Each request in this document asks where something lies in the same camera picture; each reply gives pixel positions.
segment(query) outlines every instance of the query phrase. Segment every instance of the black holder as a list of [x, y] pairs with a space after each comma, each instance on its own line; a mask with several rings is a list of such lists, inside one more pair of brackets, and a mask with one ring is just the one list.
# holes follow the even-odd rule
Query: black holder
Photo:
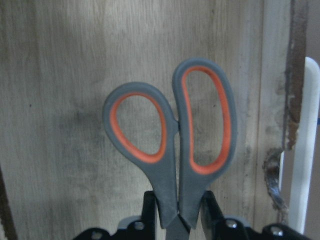
[[[118, 229], [110, 236], [104, 229], [89, 228], [73, 240], [155, 240], [156, 202], [153, 191], [146, 191], [140, 219], [132, 221], [126, 229]], [[237, 219], [225, 218], [211, 191], [204, 193], [200, 211], [207, 240], [310, 240], [283, 224], [265, 226], [262, 233], [258, 233]]]

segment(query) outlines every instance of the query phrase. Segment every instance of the gray plastic handle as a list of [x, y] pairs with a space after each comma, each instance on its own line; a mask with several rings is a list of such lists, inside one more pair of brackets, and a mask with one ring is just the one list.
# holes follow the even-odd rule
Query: gray plastic handle
[[[193, 71], [204, 72], [212, 79], [222, 109], [223, 140], [220, 154], [206, 166], [198, 165], [193, 159], [193, 120], [186, 86], [187, 76]], [[195, 228], [203, 194], [210, 183], [229, 167], [235, 152], [235, 101], [224, 71], [217, 64], [204, 58], [190, 58], [182, 62], [174, 71], [172, 84], [180, 132], [179, 214], [190, 227]]]
[[[118, 125], [118, 106], [130, 96], [145, 97], [157, 109], [162, 136], [160, 148], [156, 154], [147, 154], [136, 148]], [[119, 86], [107, 97], [102, 117], [104, 129], [113, 145], [148, 177], [157, 198], [161, 227], [166, 228], [178, 214], [174, 148], [178, 123], [168, 101], [155, 87], [143, 82], [131, 82]]]

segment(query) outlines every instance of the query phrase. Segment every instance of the wooden wall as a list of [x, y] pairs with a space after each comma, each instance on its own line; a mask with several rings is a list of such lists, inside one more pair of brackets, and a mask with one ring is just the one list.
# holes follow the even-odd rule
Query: wooden wall
[[[114, 233], [140, 214], [151, 186], [107, 138], [102, 106], [115, 87], [141, 81], [176, 114], [171, 78], [190, 57], [219, 64], [236, 101], [234, 162], [210, 189], [225, 214], [258, 231], [275, 222], [262, 165], [283, 142], [290, 10], [290, 0], [1, 0], [0, 165], [19, 239]], [[202, 73], [188, 88], [195, 157], [207, 163], [221, 144], [219, 101]], [[154, 107], [133, 97], [119, 111], [128, 138], [156, 151]], [[203, 239], [200, 224], [191, 239]]]

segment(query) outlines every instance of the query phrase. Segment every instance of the rust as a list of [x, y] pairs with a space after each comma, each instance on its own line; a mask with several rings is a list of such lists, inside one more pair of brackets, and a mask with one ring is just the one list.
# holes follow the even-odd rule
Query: rust
[[281, 148], [271, 149], [263, 163], [264, 180], [268, 193], [273, 200], [273, 207], [278, 210], [278, 221], [282, 224], [288, 224], [289, 208], [281, 196], [279, 188], [279, 172]]
[[296, 143], [300, 123], [305, 74], [307, 16], [308, 2], [306, 0], [292, 0], [285, 71], [285, 111], [282, 143], [282, 147], [288, 150], [291, 150]]

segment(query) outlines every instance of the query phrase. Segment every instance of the wood grain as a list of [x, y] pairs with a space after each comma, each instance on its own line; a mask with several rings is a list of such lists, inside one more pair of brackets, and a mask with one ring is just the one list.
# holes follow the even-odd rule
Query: wood grain
[[[93, 226], [114, 233], [122, 218], [140, 214], [151, 186], [108, 140], [102, 106], [115, 87], [141, 81], [159, 88], [177, 115], [171, 78], [189, 57], [219, 64], [236, 101], [234, 163], [211, 186], [222, 211], [259, 231], [276, 220], [262, 164], [282, 146], [290, 0], [2, 0], [0, 6], [0, 164], [19, 239], [67, 240]], [[188, 89], [195, 156], [203, 164], [220, 149], [220, 104], [203, 74], [190, 76]], [[128, 138], [155, 152], [154, 107], [136, 97], [119, 111]], [[190, 239], [204, 239], [200, 225]]]

